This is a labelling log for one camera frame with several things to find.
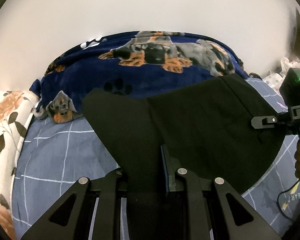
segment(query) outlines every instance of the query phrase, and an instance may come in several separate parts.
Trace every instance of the triangular cutout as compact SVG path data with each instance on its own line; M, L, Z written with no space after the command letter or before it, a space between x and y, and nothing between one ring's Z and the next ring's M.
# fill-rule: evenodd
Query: triangular cutout
M56 210L56 212L51 215L49 221L65 227L69 222L76 198L77 195L75 193L71 194L70 197L68 197L68 199Z
M230 210L237 226L242 226L253 221L253 216L232 196L230 193L226 194Z

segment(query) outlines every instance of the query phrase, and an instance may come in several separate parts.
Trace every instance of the black cloth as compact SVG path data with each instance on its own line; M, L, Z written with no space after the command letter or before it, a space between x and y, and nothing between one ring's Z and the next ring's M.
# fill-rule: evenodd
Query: black cloth
M142 100L93 90L82 109L128 175L131 239L159 239L162 230L160 145L182 167L202 178L222 177L242 194L269 168L286 133L252 128L254 116L276 112L237 74Z

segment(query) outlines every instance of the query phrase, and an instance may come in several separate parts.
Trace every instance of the white floral blanket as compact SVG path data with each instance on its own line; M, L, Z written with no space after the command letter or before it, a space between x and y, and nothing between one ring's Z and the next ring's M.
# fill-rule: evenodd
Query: white floral blanket
M38 101L30 91L0 91L0 224L12 239L12 184L32 110Z

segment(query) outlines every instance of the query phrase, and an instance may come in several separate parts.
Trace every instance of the folded blanket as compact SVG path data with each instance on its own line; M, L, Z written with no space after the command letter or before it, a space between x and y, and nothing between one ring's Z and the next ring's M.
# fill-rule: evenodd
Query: folded blanket
M0 91L0 224L15 239L11 191L15 170L38 98L32 92Z
M30 91L41 97L34 112L56 122L82 116L81 101L93 89L141 99L238 73L242 62L210 37L174 32L129 32L84 42L55 59Z

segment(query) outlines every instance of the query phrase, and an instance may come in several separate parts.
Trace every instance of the black paw print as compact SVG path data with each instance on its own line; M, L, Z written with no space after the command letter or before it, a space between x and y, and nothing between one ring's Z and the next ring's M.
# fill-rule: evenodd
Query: black paw print
M132 86L131 85L126 85L125 87L123 87L123 80L122 80L122 78L118 78L114 82L113 85L110 82L107 82L103 86L103 89L104 89L104 91L113 93L115 95L121 95L121 96L129 95L132 92Z

